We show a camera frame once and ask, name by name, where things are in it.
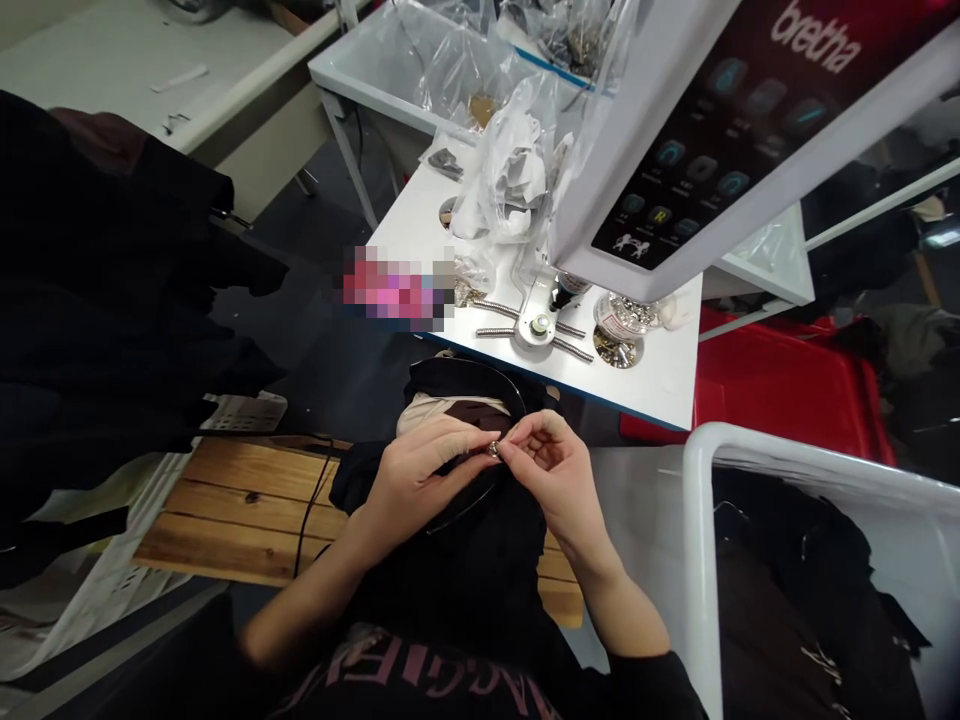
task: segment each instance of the right hand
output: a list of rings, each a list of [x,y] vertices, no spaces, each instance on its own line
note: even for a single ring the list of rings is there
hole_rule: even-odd
[[[500,457],[540,503],[547,527],[569,555],[609,543],[590,453],[553,410],[527,415],[500,441]]]

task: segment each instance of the metal table leg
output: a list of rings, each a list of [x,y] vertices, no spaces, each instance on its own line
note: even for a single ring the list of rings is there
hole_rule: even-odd
[[[340,153],[343,155],[343,161],[347,165],[347,172],[350,179],[353,180],[353,187],[360,198],[360,207],[363,208],[363,216],[370,225],[371,230],[376,230],[377,216],[373,212],[373,204],[370,202],[370,194],[367,192],[367,186],[363,184],[363,176],[360,174],[360,166],[357,164],[357,158],[353,154],[353,147],[350,145],[350,139],[347,137],[346,130],[343,129],[343,121],[349,116],[350,112],[356,107],[349,100],[341,98],[328,90],[320,88],[320,98],[323,102],[323,109],[330,118],[330,127],[333,128],[333,136],[337,139],[337,145],[340,146]]]

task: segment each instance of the red plastic crate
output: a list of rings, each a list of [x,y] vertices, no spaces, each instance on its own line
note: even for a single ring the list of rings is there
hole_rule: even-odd
[[[700,332],[732,319],[704,307]],[[788,334],[754,323],[701,343],[692,427],[728,422],[896,465],[873,369],[829,347],[823,332],[798,325]],[[620,433],[657,445],[683,444],[690,434],[629,415],[620,416]]]

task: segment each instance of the white plastic basket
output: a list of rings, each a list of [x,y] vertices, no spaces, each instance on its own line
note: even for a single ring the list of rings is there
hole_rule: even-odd
[[[218,430],[275,430],[287,408],[284,398],[265,392],[258,398],[223,395],[209,399],[216,400],[218,409],[203,427]],[[22,677],[190,579],[184,573],[141,568],[130,562],[190,455],[167,453],[148,467],[148,477],[130,507],[127,531],[114,537],[99,558],[91,558],[82,550],[74,551],[61,556],[48,569],[56,574],[61,586],[71,581],[79,584],[68,601],[45,599],[39,591],[38,602],[46,600],[53,607],[57,602],[65,602],[53,625],[31,630],[0,625],[0,681]]]
[[[685,446],[596,449],[591,458],[610,536],[711,718],[723,717],[714,465],[782,477],[857,523],[874,584],[933,643],[914,674],[927,716],[942,715],[960,663],[960,488],[726,423],[697,428]]]

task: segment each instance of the button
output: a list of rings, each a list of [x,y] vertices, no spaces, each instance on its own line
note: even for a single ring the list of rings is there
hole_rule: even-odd
[[[733,95],[746,77],[747,67],[743,60],[727,58],[717,65],[713,75],[710,76],[710,89],[723,97]]]
[[[717,190],[727,197],[735,197],[742,193],[747,185],[750,184],[750,178],[743,173],[732,172],[724,175],[717,183]]]
[[[793,135],[809,135],[823,125],[827,119],[827,108],[813,98],[801,100],[783,121],[783,128]]]
[[[712,157],[701,155],[687,166],[687,177],[695,182],[703,182],[717,169],[717,161]]]
[[[769,115],[787,94],[787,86],[779,80],[767,78],[757,85],[747,98],[746,110],[751,115]]]
[[[681,143],[676,140],[667,140],[657,151],[657,162],[664,167],[673,167],[680,162],[684,152],[686,148]]]
[[[639,195],[630,193],[623,199],[623,202],[620,203],[620,212],[626,213],[627,215],[636,215],[643,210],[645,202],[646,201]]]
[[[657,205],[650,211],[650,222],[654,225],[665,225],[672,216],[673,213],[667,210],[667,208],[662,205]]]
[[[700,229],[700,223],[695,222],[690,218],[684,218],[674,225],[673,229],[674,232],[676,232],[680,237],[690,237]]]

